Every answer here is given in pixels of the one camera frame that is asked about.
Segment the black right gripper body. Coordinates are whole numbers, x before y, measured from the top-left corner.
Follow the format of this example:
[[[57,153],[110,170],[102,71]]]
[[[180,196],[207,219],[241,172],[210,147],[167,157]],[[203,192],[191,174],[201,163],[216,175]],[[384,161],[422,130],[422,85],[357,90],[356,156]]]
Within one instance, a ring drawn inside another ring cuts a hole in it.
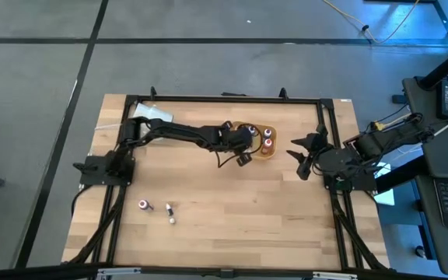
[[[352,171],[358,167],[355,157],[347,149],[337,149],[327,140],[327,128],[319,124],[314,133],[315,140],[307,150],[306,159],[299,164],[296,173],[301,180],[307,180],[311,170],[317,170],[323,175],[347,179]]]

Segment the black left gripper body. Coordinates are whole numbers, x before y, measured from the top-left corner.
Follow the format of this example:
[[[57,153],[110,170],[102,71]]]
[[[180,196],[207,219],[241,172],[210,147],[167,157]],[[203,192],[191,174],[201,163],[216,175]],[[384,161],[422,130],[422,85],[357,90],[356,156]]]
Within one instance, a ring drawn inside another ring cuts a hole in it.
[[[210,128],[212,150],[216,152],[244,152],[253,144],[253,135],[247,125],[225,121]]]

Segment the white paper sheet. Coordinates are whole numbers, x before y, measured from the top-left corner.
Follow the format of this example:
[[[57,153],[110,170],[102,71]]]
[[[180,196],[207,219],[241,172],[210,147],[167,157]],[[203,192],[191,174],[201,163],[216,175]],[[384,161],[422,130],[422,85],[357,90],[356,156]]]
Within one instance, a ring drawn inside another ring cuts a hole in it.
[[[391,171],[389,163],[378,163],[377,166],[380,169],[374,174],[376,179]],[[384,192],[373,191],[372,195],[377,204],[395,206],[394,191],[392,189]]]

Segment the black desk bar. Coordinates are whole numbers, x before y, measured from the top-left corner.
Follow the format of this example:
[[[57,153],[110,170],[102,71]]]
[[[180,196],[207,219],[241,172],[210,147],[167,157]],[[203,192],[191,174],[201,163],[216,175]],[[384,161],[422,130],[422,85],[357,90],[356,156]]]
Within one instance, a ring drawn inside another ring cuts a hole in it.
[[[424,168],[426,168],[426,163],[422,156],[413,159],[412,161],[391,170],[389,173],[377,177],[375,179],[376,191],[378,193],[383,193],[393,187],[404,184],[418,176]]]

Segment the black crossbar with silver brackets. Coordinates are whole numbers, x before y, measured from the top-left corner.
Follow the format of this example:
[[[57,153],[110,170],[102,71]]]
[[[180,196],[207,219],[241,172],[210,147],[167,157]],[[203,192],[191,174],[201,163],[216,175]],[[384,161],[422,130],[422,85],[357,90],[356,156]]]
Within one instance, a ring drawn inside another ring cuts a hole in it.
[[[0,270],[0,280],[77,280],[116,275],[199,275],[221,279],[238,277],[291,277],[324,280],[448,280],[448,278],[400,273],[393,270],[347,268],[340,271],[277,270],[244,268],[178,268],[113,266],[108,263],[60,264]]]

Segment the black diagonal pole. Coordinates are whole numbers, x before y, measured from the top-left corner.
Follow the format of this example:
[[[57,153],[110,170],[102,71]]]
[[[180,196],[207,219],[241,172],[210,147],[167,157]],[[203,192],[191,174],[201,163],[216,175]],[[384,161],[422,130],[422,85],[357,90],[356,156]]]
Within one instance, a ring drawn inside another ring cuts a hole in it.
[[[420,78],[418,84],[422,89],[430,90],[446,76],[448,76],[448,58],[434,68],[428,75]]]

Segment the black aluminium table frame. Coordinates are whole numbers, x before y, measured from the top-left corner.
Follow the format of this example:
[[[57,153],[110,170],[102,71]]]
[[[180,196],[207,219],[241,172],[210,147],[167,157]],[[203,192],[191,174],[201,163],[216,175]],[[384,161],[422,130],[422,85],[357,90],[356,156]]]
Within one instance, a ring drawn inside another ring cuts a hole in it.
[[[359,128],[351,100],[155,96],[142,98],[177,123],[266,124],[275,155],[238,166],[186,142],[156,140],[135,150],[121,217],[108,228],[98,261],[116,266],[339,271],[365,267],[334,219],[323,179],[300,180],[291,141],[327,125],[331,142]],[[148,201],[153,211],[139,208]],[[166,203],[173,209],[168,216]]]

